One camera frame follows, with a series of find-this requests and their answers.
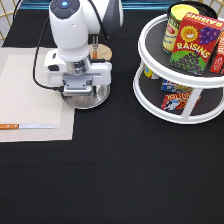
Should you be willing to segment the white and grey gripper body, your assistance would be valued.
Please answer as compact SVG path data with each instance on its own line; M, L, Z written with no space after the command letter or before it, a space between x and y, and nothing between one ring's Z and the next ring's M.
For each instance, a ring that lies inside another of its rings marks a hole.
M111 83L112 64L105 59L86 57L79 62L66 62L55 49L47 53L44 67L48 84L61 87L65 96L89 95L93 87Z

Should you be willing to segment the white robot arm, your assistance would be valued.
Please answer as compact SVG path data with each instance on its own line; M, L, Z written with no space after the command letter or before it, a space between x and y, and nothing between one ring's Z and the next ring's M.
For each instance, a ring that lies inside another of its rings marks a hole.
M49 21L56 49L47 53L45 73L65 96L90 94L111 83L112 64L91 59L89 35L108 39L123 25L121 0L53 0Z

